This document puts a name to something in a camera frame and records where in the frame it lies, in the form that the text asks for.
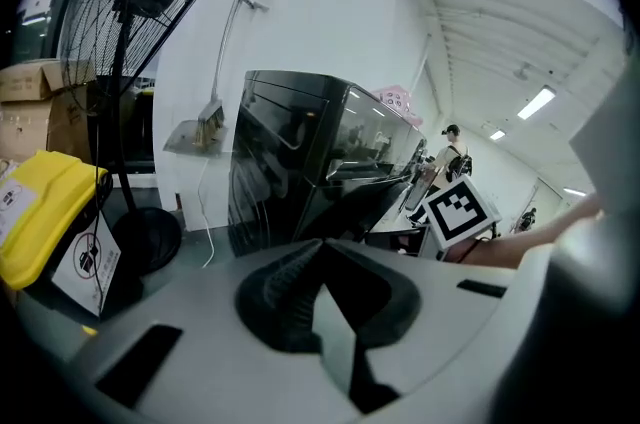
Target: white wall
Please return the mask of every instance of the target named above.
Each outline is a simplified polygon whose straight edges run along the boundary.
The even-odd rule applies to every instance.
[[[244,73],[255,69],[326,73],[374,90],[409,88],[425,42],[412,0],[259,0],[267,13],[243,8],[227,46],[219,96],[231,131],[230,152]],[[187,228],[203,220],[196,186],[200,159],[162,151],[171,130],[195,119],[209,99],[216,56],[231,0],[198,0],[162,49],[154,101],[154,152],[163,207],[179,193]],[[226,225],[229,155],[212,160],[202,194],[211,226]]]
[[[473,158],[471,179],[500,211],[502,221],[498,224],[498,232],[506,234],[531,199],[538,174],[491,140],[462,127],[460,130],[461,140]],[[447,144],[446,137],[435,132],[428,141],[430,155],[437,155]]]
[[[558,208],[556,209],[556,214],[554,218],[567,212],[573,204],[575,204],[575,202],[570,202],[568,200],[563,199],[562,202],[560,202],[560,205],[558,205]]]
[[[420,71],[415,89],[411,94],[411,105],[414,112],[424,120],[418,129],[425,138],[431,138],[438,128],[442,116],[438,109],[433,87],[424,70]]]
[[[538,228],[549,223],[558,214],[561,204],[562,197],[538,179],[536,192],[527,207],[527,209],[536,208],[536,222],[532,228]]]

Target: yellow lid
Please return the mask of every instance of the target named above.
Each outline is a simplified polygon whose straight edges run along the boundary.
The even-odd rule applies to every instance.
[[[105,173],[100,168],[99,176]],[[36,281],[94,194],[95,166],[42,150],[0,183],[0,276],[9,287],[19,290]]]

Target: fan stand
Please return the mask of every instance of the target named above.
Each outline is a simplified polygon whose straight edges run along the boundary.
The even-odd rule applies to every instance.
[[[131,252],[131,258],[135,258],[138,274],[144,275],[162,268],[173,258],[180,248],[182,233],[178,220],[164,209],[136,206],[124,164],[120,132],[120,87],[135,17],[133,9],[135,4],[131,0],[116,0],[113,10],[118,13],[118,22],[121,24],[109,83],[113,157],[128,212],[116,222],[112,233],[123,253]]]

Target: white cable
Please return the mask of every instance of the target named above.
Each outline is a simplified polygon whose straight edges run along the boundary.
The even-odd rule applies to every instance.
[[[198,191],[197,191],[198,201],[200,202],[200,211],[202,212],[202,219],[204,220],[205,230],[207,231],[207,236],[209,237],[209,244],[211,245],[211,255],[209,255],[207,262],[205,262],[202,265],[203,268],[206,268],[209,265],[209,263],[213,259],[213,254],[216,251],[216,249],[213,246],[213,239],[211,239],[211,232],[209,231],[209,228],[210,228],[209,222],[207,221],[207,215],[204,212],[204,204],[202,203],[202,197],[200,196],[200,186],[202,186],[202,178],[204,176],[204,172],[207,169],[208,164],[209,164],[209,158],[207,158],[204,165],[202,165],[202,171],[200,172],[200,178],[198,179]]]

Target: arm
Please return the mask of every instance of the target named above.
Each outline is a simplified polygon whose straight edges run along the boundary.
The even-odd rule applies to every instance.
[[[594,193],[540,228],[478,244],[477,248],[464,260],[464,263],[516,269],[528,250],[535,246],[555,242],[576,221],[594,217],[599,211],[600,202]],[[451,262],[455,262],[459,254],[460,252],[456,249],[454,255],[451,256]]]

